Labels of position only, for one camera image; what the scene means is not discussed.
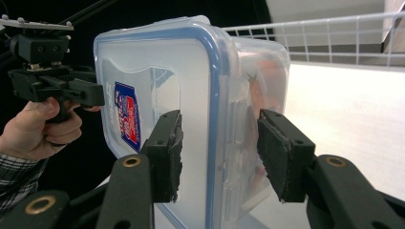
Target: human hand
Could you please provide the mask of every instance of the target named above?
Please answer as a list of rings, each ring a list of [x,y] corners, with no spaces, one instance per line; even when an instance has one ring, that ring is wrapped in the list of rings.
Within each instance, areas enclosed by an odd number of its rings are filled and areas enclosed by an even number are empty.
[[[48,158],[66,144],[81,136],[81,118],[74,108],[79,104],[65,102],[68,120],[61,123],[46,123],[59,113],[55,98],[42,103],[29,102],[15,118],[10,120],[0,136],[0,153],[28,160]],[[85,109],[99,111],[99,107]]]

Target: wire shelf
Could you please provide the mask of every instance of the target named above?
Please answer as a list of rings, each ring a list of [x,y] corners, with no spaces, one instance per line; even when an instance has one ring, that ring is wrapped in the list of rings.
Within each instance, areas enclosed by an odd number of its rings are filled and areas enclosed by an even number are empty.
[[[230,35],[273,40],[291,60],[405,66],[405,12],[224,28]]]

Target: plaid sleeve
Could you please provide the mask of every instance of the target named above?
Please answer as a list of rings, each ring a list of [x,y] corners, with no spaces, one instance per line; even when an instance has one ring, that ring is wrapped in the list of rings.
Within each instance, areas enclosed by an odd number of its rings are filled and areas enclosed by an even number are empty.
[[[0,153],[0,218],[38,188],[47,160],[25,160]]]

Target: red and blue sticker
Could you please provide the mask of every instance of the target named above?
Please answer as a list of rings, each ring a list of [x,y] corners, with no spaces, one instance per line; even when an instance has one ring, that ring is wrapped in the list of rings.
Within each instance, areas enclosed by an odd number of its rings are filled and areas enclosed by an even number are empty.
[[[116,82],[115,95],[121,138],[139,153],[140,125],[135,89]]]

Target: plastic container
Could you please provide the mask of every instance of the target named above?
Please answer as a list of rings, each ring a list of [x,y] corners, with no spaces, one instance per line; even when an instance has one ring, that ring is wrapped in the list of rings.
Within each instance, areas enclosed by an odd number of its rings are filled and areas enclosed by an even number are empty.
[[[176,228],[235,228],[270,195],[256,119],[262,108],[284,110],[284,47],[230,37],[197,16],[102,33],[94,52],[105,139],[117,157],[138,153],[160,115],[181,110],[179,199],[159,204]]]

